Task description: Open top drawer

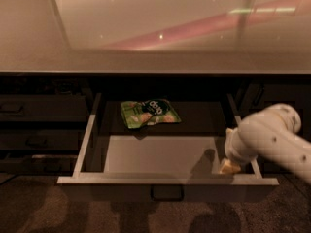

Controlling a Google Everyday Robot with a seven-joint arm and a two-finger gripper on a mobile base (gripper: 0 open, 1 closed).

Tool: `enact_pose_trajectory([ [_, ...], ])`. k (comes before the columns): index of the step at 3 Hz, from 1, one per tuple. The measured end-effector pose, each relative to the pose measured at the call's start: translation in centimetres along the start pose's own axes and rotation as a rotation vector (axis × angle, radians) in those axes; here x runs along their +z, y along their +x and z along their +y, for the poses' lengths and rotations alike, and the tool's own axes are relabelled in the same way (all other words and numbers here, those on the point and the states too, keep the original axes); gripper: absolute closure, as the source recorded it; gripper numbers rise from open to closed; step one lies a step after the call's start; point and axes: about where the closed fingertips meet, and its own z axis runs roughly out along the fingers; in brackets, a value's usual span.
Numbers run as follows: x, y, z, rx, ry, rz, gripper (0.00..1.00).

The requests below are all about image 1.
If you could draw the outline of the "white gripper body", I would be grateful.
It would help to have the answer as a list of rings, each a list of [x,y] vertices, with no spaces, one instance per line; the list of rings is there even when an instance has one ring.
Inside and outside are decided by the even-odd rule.
[[[225,156],[237,164],[248,164],[258,157],[241,140],[237,128],[234,128],[232,133],[225,136]]]

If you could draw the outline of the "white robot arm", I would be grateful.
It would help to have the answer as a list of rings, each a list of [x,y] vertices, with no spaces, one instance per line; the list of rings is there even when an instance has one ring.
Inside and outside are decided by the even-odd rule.
[[[301,126],[292,106],[274,104],[226,130],[225,156],[246,165],[260,155],[311,183],[311,143],[296,135]]]

